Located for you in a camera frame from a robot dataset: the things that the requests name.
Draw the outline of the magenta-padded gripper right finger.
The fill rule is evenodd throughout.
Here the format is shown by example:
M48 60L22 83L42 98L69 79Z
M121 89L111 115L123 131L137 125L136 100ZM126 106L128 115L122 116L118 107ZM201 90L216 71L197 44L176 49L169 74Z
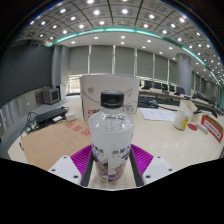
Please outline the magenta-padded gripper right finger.
M131 145L129 159L137 187L142 187L175 172L161 156L153 156L142 148Z

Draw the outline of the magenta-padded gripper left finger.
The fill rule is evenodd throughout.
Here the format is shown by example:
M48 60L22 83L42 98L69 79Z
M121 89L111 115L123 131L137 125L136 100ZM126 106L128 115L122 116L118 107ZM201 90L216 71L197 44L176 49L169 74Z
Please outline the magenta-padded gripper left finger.
M72 156L63 155L49 172L76 185L87 187L92 172L91 146L86 146Z

